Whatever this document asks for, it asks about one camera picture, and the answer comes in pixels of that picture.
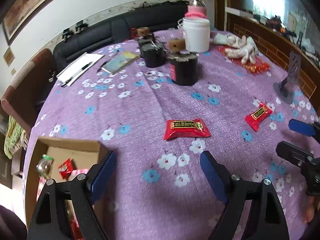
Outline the person's right hand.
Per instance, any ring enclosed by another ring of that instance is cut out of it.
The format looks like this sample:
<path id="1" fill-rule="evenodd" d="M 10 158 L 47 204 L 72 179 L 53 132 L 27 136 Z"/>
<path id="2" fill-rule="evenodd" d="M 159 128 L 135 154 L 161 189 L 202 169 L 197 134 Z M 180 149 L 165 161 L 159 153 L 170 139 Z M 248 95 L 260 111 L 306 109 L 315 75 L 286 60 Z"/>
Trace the person's right hand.
<path id="1" fill-rule="evenodd" d="M 306 210 L 304 212 L 304 223 L 310 223 L 314 216 L 316 211 L 319 210 L 319 196 L 310 196 L 308 198 L 308 204 L 306 206 Z"/>

